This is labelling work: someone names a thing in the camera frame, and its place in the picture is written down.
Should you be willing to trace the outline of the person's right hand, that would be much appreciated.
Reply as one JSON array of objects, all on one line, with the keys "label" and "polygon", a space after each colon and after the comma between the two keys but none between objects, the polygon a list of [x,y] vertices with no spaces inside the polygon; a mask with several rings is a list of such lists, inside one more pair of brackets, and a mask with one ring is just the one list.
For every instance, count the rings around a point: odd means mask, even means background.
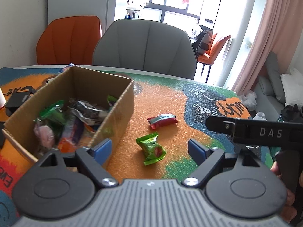
[{"label": "person's right hand", "polygon": [[[281,179],[281,172],[278,167],[278,163],[274,162],[271,171],[279,178]],[[293,203],[295,202],[295,195],[287,189],[287,199],[286,203],[281,211],[281,218],[286,222],[290,223],[291,220],[293,220],[297,215],[297,210],[293,207]]]}]

